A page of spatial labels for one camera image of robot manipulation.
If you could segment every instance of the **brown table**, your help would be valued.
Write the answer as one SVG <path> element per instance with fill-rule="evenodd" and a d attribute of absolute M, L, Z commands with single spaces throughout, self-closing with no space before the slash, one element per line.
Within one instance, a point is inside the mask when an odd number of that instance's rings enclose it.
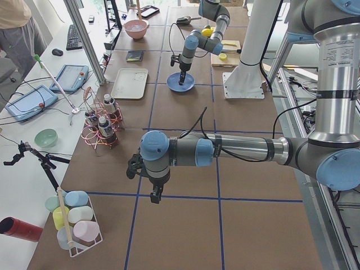
<path fill-rule="evenodd" d="M 243 44 L 246 11 L 229 11 L 231 27 L 224 39 L 240 39 Z M 145 95 L 138 101 L 118 101 L 126 125 L 118 133 L 118 146 L 100 146 L 95 152 L 79 140 L 63 180 L 63 189 L 90 194 L 103 242 L 71 259 L 59 248 L 49 216 L 28 269 L 322 268 L 291 168 L 225 158 L 207 168 L 175 167 L 160 205 L 150 203 L 152 185 L 147 179 L 126 177 L 127 161 L 147 130 L 170 129 L 164 132 L 179 135 L 179 130 L 193 125 L 204 106 L 204 127 L 210 132 L 271 136 L 276 117 L 272 96 L 225 100 L 221 76 L 231 69 L 211 67 L 210 55 L 194 60 L 190 73 L 196 85 L 191 91 L 168 89 L 167 76 L 179 71 L 169 65 L 169 26 L 184 15 L 195 17 L 197 9 L 161 10 L 149 20 L 142 40 L 120 34 L 105 75 L 113 82 L 118 68 L 147 68 Z M 202 19 L 183 29 L 189 33 L 208 23 Z M 173 49 L 181 51 L 178 29 L 172 29 L 170 38 Z M 143 61 L 127 64 L 130 49 L 146 50 Z M 99 96 L 110 93 L 112 86 L 100 87 Z"/>

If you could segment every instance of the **pink bowl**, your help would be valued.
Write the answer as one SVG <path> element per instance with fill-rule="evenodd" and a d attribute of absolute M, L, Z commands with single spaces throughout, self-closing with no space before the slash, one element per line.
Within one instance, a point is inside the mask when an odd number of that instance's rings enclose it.
<path fill-rule="evenodd" d="M 146 20 L 131 20 L 124 24 L 126 33 L 133 39 L 141 39 L 149 28 L 149 22 Z"/>

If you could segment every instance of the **blue plate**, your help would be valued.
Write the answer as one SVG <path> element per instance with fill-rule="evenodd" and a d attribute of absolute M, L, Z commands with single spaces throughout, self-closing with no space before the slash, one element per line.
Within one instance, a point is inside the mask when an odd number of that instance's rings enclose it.
<path fill-rule="evenodd" d="M 195 85 L 195 79 L 189 73 L 186 73 L 183 85 L 179 85 L 180 72 L 171 74 L 166 81 L 168 87 L 175 92 L 187 92 Z"/>

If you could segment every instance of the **computer mouse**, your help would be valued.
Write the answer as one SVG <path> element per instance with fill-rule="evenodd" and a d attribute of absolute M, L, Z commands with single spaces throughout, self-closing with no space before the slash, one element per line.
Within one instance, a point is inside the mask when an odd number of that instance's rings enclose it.
<path fill-rule="evenodd" d="M 51 53 L 56 56 L 62 56 L 64 54 L 63 51 L 60 49 L 53 49 Z"/>

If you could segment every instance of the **white tray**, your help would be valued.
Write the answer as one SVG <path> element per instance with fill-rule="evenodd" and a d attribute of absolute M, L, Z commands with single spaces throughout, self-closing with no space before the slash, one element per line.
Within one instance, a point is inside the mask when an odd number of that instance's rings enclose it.
<path fill-rule="evenodd" d="M 111 96 L 139 100 L 144 95 L 147 73 L 147 69 L 119 69 Z"/>

